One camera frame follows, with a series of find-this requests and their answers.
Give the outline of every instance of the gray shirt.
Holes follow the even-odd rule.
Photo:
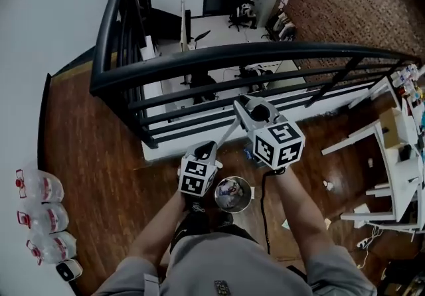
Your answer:
[[[305,269],[308,284],[250,240],[222,233],[188,236],[174,247],[159,290],[161,295],[217,296],[216,283],[224,281],[233,296],[376,295],[375,287],[341,246],[310,258]],[[95,295],[142,296],[145,274],[156,276],[155,267],[143,258],[128,257]],[[322,287],[313,292],[310,285],[318,281]]]

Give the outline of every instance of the sleeve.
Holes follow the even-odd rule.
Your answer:
[[[93,296],[143,296],[145,274],[157,276],[157,271],[150,261],[140,257],[127,257]]]
[[[347,249],[333,246],[306,265],[314,295],[376,295],[375,286],[357,268]]]

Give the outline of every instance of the power strip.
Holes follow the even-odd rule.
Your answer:
[[[364,249],[369,240],[370,238],[365,238],[364,240],[361,240],[359,243],[357,243],[356,246],[360,249]]]

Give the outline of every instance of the metal bucket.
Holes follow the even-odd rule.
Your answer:
[[[224,203],[223,195],[220,194],[220,188],[224,184],[226,184],[228,181],[234,181],[238,183],[240,188],[242,189],[242,196],[238,196],[239,198],[237,202],[235,202],[235,204],[232,205],[231,207],[229,207],[228,205]],[[214,191],[214,199],[218,207],[221,210],[229,212],[231,214],[236,214],[238,212],[245,210],[251,202],[251,196],[252,196],[251,186],[248,184],[248,182],[243,178],[234,177],[234,176],[224,178],[222,181],[219,182],[219,184],[217,185]]]

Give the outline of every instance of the device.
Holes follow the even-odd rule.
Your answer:
[[[204,196],[212,185],[218,168],[222,167],[216,160],[217,149],[215,141],[203,141],[187,149],[177,172],[179,191],[198,197]]]
[[[222,167],[217,149],[239,126],[253,143],[253,154],[271,169],[278,170],[299,161],[305,137],[296,123],[288,121],[264,98],[241,95],[233,103],[236,119],[222,139],[190,146],[181,159],[178,190],[202,197]]]
[[[236,121],[246,131],[257,158],[273,170],[299,161],[305,137],[296,123],[288,121],[264,98],[241,96],[233,106]]]
[[[75,259],[66,259],[56,265],[56,270],[65,282],[82,275],[82,267]]]

